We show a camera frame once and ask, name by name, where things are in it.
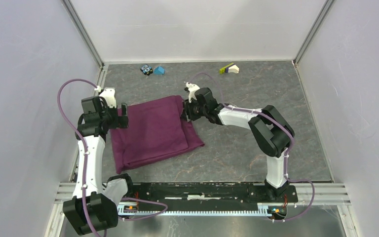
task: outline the small toy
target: small toy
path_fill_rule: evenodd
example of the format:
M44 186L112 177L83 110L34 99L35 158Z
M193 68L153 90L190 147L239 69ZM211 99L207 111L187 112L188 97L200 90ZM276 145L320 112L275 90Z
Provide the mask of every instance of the small toy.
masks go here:
M234 63L230 63L229 65L226 65L225 67L220 68L219 73L220 74L223 74L223 73L239 73L239 67L236 66Z
M163 74L165 74L165 69L163 67L159 66L159 67L157 67L157 68L154 69L153 74L155 74L155 75L163 75Z
M153 69L151 66L145 64L143 65L141 68L140 68L140 71L142 71L142 73L144 73L146 76L149 76L150 74L153 73Z

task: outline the purple cloth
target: purple cloth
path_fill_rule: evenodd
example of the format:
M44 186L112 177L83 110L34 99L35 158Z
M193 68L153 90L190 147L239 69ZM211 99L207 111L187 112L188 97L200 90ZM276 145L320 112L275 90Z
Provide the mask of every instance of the purple cloth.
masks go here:
M204 146L192 123L181 119L182 101L175 95L128 107L128 128L110 130L118 174Z

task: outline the gray floor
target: gray floor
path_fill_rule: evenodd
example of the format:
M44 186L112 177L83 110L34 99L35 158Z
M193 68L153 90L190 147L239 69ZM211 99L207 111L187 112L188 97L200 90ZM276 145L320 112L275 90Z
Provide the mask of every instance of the gray floor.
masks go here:
M289 207L289 216L302 208ZM78 236L65 222L61 237ZM272 224L264 217L158 216L141 221L119 222L107 237L344 237L336 206L313 206L306 215L286 223Z
M237 62L239 74L219 75L224 62L162 64L162 76L142 74L140 64L110 65L105 87L116 88L117 103L143 103L169 95L188 96L184 81L198 72L207 72L222 87L225 102L242 108L263 108L274 105L295 131L296 145L290 153L289 176L313 181L330 180L316 128L312 122L295 69L288 61ZM217 88L207 77L195 81L200 87L212 89L220 100ZM194 123L206 144L193 152L128 170L134 182L200 182L200 181L263 181L266 158L250 130L218 126L201 118ZM103 180L116 175L110 137L103 156Z

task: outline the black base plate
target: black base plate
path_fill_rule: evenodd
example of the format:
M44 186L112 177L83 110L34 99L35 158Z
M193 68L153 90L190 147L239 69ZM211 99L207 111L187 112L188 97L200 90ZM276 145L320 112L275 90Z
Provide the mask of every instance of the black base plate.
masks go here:
M168 205L168 211L255 211L258 202L298 202L296 187L289 185L285 192L272 200L263 183L209 182L209 183L138 183L133 184L133 194L144 200L159 201ZM188 195L204 195L205 198L190 199ZM140 211L161 211L163 206L140 202Z

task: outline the enclosure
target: enclosure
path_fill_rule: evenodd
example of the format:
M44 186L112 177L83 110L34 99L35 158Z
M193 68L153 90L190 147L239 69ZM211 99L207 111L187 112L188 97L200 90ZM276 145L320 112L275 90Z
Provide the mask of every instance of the enclosure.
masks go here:
M219 74L229 63L240 72ZM144 64L166 72L146 76ZM132 106L188 98L185 82L200 72L218 85L194 82L218 100L279 110L295 131L288 173L314 182L312 208L286 223L163 215L119 222L107 236L379 236L379 2L370 0L0 1L0 236L77 236L62 212L79 154L56 102L63 83L113 87ZM68 85L67 117L94 94ZM123 173L136 183L266 179L250 130L192 124L205 146ZM117 175L110 135L103 180ZM296 188L290 216L311 199L309 184Z

